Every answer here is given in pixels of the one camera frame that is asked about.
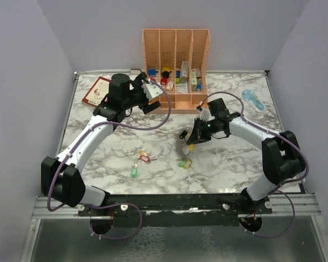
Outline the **metal coil keyring yellow handle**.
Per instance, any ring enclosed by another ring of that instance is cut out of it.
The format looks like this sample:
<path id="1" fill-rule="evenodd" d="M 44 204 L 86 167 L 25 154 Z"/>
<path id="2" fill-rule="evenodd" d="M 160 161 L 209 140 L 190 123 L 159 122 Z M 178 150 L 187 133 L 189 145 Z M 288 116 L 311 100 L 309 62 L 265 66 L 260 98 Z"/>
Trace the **metal coil keyring yellow handle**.
<path id="1" fill-rule="evenodd" d="M 192 153 L 192 147 L 186 144 L 186 139 L 177 137 L 175 146 L 177 160 L 187 160 Z"/>

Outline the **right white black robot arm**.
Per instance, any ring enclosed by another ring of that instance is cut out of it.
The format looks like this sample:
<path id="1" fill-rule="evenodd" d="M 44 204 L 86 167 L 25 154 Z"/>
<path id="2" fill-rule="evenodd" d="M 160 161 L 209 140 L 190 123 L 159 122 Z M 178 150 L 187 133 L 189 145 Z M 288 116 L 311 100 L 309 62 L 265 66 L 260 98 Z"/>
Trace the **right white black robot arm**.
<path id="1" fill-rule="evenodd" d="M 208 103 L 212 120 L 205 117 L 206 109 L 197 108 L 201 114 L 194 120 L 187 145 L 211 141 L 214 134 L 223 132 L 223 138 L 237 136 L 262 152 L 262 175 L 243 190 L 245 197 L 240 200 L 240 207 L 245 213 L 255 212 L 260 207 L 260 200 L 266 198 L 269 192 L 305 170 L 306 164 L 298 151 L 293 132 L 263 130 L 261 126 L 244 120 L 239 112 L 230 113 L 221 98 Z"/>

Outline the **black tag key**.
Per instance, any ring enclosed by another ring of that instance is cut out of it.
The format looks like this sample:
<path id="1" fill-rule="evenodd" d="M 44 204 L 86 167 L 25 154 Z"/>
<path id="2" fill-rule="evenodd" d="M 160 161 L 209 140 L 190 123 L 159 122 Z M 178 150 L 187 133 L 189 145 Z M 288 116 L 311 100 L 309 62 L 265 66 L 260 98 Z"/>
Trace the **black tag key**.
<path id="1" fill-rule="evenodd" d="M 179 135 L 180 139 L 185 139 L 185 137 L 187 136 L 188 132 L 186 130 L 182 131 L 181 134 Z"/>

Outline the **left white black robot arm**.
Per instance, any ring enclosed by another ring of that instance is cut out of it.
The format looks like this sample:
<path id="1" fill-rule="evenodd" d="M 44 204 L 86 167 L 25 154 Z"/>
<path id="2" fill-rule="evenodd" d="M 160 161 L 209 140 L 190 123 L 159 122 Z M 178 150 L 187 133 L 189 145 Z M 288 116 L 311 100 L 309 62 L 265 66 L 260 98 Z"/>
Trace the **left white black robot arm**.
<path id="1" fill-rule="evenodd" d="M 134 80 L 126 74 L 114 74 L 108 93 L 95 107 L 88 124 L 78 137 L 56 157 L 46 157 L 41 164 L 41 191 L 48 198 L 47 207 L 54 211 L 50 201 L 75 207 L 89 205 L 97 215 L 109 211 L 109 193 L 85 184 L 81 173 L 85 164 L 118 126 L 123 126 L 126 112 L 139 107 L 145 114 L 157 109 L 157 98 L 165 91 L 154 80 L 140 73 Z"/>

